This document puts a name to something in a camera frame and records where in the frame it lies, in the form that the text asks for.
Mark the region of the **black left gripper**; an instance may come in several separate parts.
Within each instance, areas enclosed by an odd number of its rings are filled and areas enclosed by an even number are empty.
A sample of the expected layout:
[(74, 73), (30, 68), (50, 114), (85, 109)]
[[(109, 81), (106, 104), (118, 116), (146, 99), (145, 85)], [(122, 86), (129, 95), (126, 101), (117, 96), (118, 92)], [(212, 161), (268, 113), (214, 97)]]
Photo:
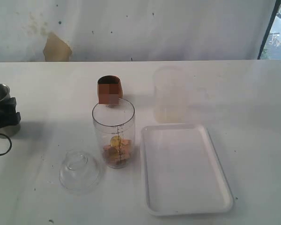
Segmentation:
[(16, 111), (16, 98), (0, 101), (0, 128), (19, 125), (20, 113)]

